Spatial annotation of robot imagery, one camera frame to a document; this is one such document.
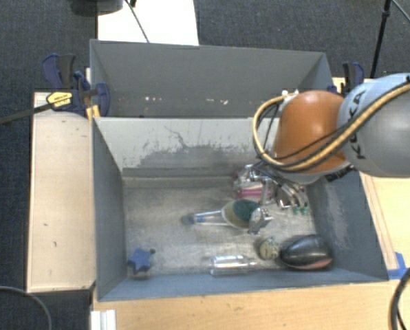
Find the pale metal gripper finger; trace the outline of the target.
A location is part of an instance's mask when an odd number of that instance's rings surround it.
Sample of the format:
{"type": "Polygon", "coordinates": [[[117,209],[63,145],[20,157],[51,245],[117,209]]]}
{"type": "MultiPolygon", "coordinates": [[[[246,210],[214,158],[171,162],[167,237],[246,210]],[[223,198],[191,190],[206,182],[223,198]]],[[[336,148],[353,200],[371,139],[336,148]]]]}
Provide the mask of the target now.
{"type": "Polygon", "coordinates": [[[272,220],[273,216],[268,209],[264,207],[257,208],[249,219],[248,234],[259,234],[260,230],[265,228],[272,220]]]}
{"type": "Polygon", "coordinates": [[[233,190],[236,198],[258,198],[261,196],[261,183],[255,180],[250,166],[235,172],[233,190]]]}

